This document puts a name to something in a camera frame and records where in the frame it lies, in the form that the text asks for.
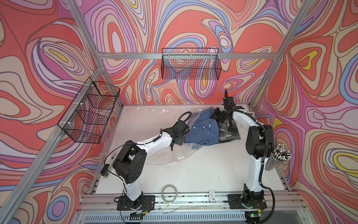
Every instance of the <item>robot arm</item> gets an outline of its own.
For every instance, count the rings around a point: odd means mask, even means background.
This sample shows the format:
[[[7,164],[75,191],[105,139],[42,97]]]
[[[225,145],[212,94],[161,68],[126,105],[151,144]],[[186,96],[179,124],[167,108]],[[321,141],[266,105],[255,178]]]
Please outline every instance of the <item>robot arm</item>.
[[[228,119],[234,119],[247,130],[246,151],[250,156],[249,172],[242,194],[243,205],[249,208],[263,199],[261,177],[263,166],[271,154],[274,145],[273,129],[253,118],[241,106],[236,106],[233,97],[225,90],[223,113]]]
[[[189,116],[182,121],[181,118],[186,114]],[[185,122],[191,114],[189,111],[183,113],[172,127],[160,129],[159,135],[145,141],[137,143],[132,140],[127,141],[117,157],[114,158],[115,155],[113,155],[101,170],[101,175],[107,177],[110,166],[113,167],[123,181],[125,195],[131,208],[138,208],[142,202],[143,192],[139,188],[137,179],[142,173],[146,156],[168,146],[173,150],[175,144],[182,145],[185,135],[189,132],[189,126]]]

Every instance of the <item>white table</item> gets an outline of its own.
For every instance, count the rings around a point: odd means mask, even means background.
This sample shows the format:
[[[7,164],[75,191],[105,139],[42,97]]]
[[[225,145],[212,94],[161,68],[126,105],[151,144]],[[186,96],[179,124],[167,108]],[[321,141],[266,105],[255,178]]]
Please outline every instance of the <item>white table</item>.
[[[160,128],[174,125],[185,111],[197,112],[199,108],[211,106],[216,108],[220,105],[125,106],[114,130],[110,151],[128,140],[137,142],[159,134]],[[250,155],[245,148],[247,132],[240,124],[237,126],[241,140],[204,146],[181,162],[144,165],[138,179],[142,191],[146,194],[160,193],[167,184],[176,186],[178,192],[208,192],[209,189],[242,191],[248,175]],[[273,190],[284,190],[276,170],[265,170],[262,182]],[[122,191],[123,184],[118,177],[101,176],[96,194],[121,194]]]

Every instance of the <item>wire basket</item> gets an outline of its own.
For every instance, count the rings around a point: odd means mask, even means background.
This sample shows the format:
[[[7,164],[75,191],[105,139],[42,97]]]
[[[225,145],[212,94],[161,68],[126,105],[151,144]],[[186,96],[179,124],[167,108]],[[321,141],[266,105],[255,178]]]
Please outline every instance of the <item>wire basket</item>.
[[[119,93],[112,84],[92,81],[66,124],[59,126],[74,142],[100,143]]]
[[[219,80],[218,48],[162,48],[163,79]]]

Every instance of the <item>psychedelic wallpaper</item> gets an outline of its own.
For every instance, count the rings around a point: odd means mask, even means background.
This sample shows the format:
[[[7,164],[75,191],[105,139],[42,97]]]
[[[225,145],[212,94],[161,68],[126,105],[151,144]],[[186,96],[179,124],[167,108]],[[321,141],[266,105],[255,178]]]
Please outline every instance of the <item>psychedelic wallpaper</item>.
[[[100,52],[161,52],[164,47],[218,47],[220,52],[276,52],[300,0],[78,1]],[[161,60],[108,59],[123,104],[222,101],[224,88],[248,103],[269,60],[223,59],[218,81],[162,80]]]
[[[107,63],[115,66],[105,65],[114,85],[121,89],[123,104],[217,104],[222,102],[225,89],[235,102],[248,103],[271,60],[227,61],[229,67],[221,71],[219,80],[163,80],[161,60],[155,59],[133,59],[125,65],[108,59]]]
[[[316,1],[255,104],[317,223],[358,223],[358,2]]]
[[[0,205],[96,68],[64,1],[0,0]],[[12,223],[69,222],[117,114],[101,144],[63,138]]]

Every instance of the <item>black mounting plate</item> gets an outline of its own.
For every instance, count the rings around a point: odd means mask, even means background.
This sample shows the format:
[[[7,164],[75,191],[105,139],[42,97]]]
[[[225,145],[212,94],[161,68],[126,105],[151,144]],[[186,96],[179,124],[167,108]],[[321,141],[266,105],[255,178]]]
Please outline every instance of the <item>black mounting plate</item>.
[[[130,203],[127,202],[128,198],[125,195],[120,196],[119,200],[118,200],[118,204],[117,204],[117,211],[134,211],[134,208],[131,208]],[[154,195],[143,195],[143,199],[142,199],[142,204],[141,206],[136,209],[136,210],[143,210],[143,211],[147,211],[149,210],[149,205],[147,202],[144,201],[148,201],[151,205],[152,208],[151,210],[154,209],[154,204],[155,204],[155,196]]]
[[[230,205],[230,209],[248,209],[247,207],[242,205],[242,199],[241,199],[241,195],[242,194],[237,194],[237,195],[227,195],[228,198],[228,202]],[[266,201],[257,201],[255,203],[250,204],[250,206],[252,206],[252,208],[250,209],[261,209],[264,210],[267,208],[266,205]]]

